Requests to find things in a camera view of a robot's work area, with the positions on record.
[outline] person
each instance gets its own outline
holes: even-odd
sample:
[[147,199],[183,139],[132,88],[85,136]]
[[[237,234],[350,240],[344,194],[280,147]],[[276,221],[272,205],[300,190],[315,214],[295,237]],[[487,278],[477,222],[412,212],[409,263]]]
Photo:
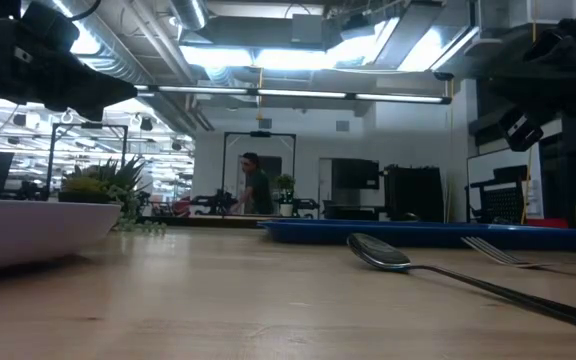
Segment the person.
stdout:
[[268,180],[268,176],[259,165],[259,156],[255,153],[245,153],[241,157],[241,169],[246,174],[246,190],[230,211],[236,213],[242,205],[252,200],[253,213],[261,215],[272,214],[273,205],[270,195],[270,180]]

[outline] black frame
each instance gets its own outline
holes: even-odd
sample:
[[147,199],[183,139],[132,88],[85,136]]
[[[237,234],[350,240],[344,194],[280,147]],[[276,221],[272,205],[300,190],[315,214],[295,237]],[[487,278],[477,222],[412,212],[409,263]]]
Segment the black frame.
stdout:
[[259,132],[251,131],[251,132],[240,132],[240,131],[226,131],[224,133],[224,143],[223,143],[223,152],[221,156],[221,191],[225,191],[224,186],[226,185],[226,150],[228,144],[228,137],[230,135],[248,135],[250,137],[267,137],[271,138],[273,136],[284,136],[292,138],[293,145],[292,145],[292,176],[295,176],[295,159],[297,158],[297,134],[284,134],[284,133],[267,133],[264,132],[262,135]]
[[[57,136],[57,129],[59,127],[67,127],[68,129],[61,135]],[[124,138],[122,139],[121,147],[121,167],[126,164],[126,148],[128,146],[128,126],[127,125],[103,125],[103,124],[69,124],[69,123],[54,123],[52,124],[52,135],[50,136],[50,154],[48,155],[48,175],[46,175],[46,199],[50,197],[50,181],[52,180],[52,165],[55,157],[55,144],[72,128],[80,127],[82,129],[102,129],[102,128],[119,128],[124,130]]]

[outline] metal spoon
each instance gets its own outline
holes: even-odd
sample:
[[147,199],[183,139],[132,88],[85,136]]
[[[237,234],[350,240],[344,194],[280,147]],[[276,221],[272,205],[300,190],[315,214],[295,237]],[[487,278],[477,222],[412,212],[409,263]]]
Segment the metal spoon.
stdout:
[[501,296],[516,305],[576,325],[575,307],[524,294],[437,266],[412,265],[410,259],[404,253],[371,236],[352,234],[348,237],[348,246],[360,259],[381,270],[401,273],[407,273],[409,270],[430,270]]

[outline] metal fork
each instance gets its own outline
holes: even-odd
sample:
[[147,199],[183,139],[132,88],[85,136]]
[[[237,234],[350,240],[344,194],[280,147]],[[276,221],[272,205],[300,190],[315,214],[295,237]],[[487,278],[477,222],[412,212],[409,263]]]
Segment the metal fork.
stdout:
[[508,254],[507,252],[501,251],[496,247],[492,246],[486,240],[480,237],[462,237],[461,240],[468,244],[471,248],[479,251],[480,253],[486,255],[487,257],[491,258],[495,262],[498,262],[502,265],[508,265],[516,268],[522,269],[536,269],[541,267],[550,267],[550,266],[561,266],[561,265],[575,265],[576,263],[531,263],[528,261],[524,261],[521,259],[517,259],[516,257]]

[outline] desk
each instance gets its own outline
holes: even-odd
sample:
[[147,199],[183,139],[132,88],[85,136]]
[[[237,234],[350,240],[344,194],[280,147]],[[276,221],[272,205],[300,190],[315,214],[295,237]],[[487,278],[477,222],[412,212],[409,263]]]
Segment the desk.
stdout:
[[[576,306],[576,277],[406,253]],[[169,229],[82,255],[0,273],[0,359],[576,359],[576,327],[432,273],[373,271],[344,247]]]

